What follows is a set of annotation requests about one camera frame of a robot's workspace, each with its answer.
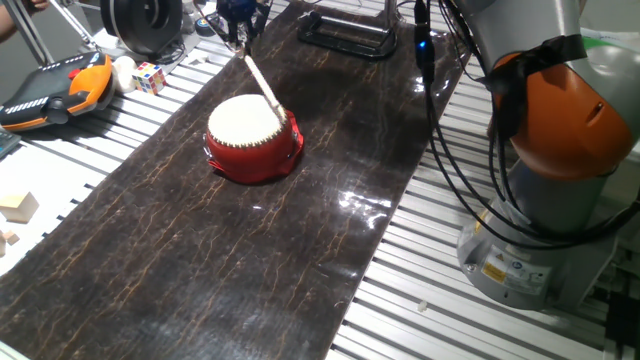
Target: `table surface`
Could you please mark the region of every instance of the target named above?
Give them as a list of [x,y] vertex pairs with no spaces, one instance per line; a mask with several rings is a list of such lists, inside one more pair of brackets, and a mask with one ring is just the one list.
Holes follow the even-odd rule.
[[[324,356],[429,130],[412,29],[372,63],[300,43],[310,9],[290,5],[254,49],[305,135],[294,173],[251,187],[206,165],[208,115],[258,92],[232,60],[0,279],[3,341],[37,359]],[[439,112],[461,73],[448,40]]]

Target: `label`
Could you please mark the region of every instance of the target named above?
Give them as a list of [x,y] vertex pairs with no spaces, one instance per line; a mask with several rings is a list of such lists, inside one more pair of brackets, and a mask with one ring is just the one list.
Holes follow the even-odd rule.
[[482,273],[505,287],[525,294],[539,295],[547,282],[551,267],[537,266],[498,249],[487,255]]

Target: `white drumhead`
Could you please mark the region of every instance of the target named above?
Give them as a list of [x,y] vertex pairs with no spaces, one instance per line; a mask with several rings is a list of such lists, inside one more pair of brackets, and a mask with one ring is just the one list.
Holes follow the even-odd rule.
[[237,146],[259,144],[283,126],[262,95],[240,95],[218,105],[209,116],[209,132],[217,141]]

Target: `rubik's cube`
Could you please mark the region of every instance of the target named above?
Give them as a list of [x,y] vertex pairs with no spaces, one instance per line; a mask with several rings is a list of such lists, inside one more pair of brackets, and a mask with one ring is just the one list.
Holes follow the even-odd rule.
[[167,85],[160,66],[148,62],[138,66],[136,71],[133,72],[133,80],[138,90],[153,95],[157,95],[158,91]]

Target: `red drum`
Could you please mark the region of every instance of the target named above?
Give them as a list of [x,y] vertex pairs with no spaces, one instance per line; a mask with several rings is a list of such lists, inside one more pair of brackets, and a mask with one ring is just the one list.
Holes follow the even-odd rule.
[[227,178],[251,184],[291,173],[304,138],[293,113],[281,121],[262,95],[240,95],[209,117],[205,152]]

